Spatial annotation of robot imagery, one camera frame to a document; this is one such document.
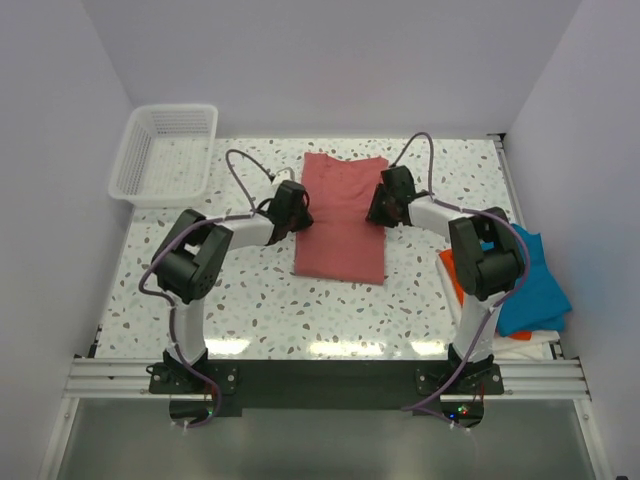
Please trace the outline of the salmon pink t shirt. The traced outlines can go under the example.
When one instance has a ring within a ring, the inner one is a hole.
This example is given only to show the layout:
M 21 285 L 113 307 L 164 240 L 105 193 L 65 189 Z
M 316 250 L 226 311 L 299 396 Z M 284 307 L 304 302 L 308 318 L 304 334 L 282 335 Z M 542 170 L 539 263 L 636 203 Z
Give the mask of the salmon pink t shirt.
M 381 285 L 385 276 L 385 229 L 366 220 L 382 157 L 342 161 L 306 153 L 302 184 L 310 196 L 313 225 L 296 234 L 297 276 Z

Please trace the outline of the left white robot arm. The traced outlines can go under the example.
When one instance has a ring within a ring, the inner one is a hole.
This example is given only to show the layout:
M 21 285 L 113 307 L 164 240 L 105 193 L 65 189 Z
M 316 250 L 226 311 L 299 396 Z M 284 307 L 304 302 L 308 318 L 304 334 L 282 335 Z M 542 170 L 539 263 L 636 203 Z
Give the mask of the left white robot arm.
M 165 357 L 176 362 L 173 382 L 185 392 L 200 390 L 207 380 L 204 299 L 214 288 L 226 255 L 247 247 L 265 247 L 313 225 L 305 187 L 283 181 L 272 198 L 248 214 L 208 218 L 183 211 L 143 273 L 141 294 L 169 304 L 169 346 Z

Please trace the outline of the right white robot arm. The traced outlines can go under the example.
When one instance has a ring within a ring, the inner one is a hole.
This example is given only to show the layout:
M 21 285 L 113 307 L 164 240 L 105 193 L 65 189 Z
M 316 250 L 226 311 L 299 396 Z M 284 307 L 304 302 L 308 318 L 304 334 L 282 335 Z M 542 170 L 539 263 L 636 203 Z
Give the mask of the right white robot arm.
M 450 242 L 463 306 L 450 344 L 451 356 L 459 360 L 446 367 L 445 379 L 452 390 L 469 392 L 481 380 L 477 364 L 493 355 L 502 303 L 527 273 L 522 238 L 501 208 L 473 210 L 419 192 L 404 166 L 381 172 L 366 220 L 387 228 L 421 228 Z

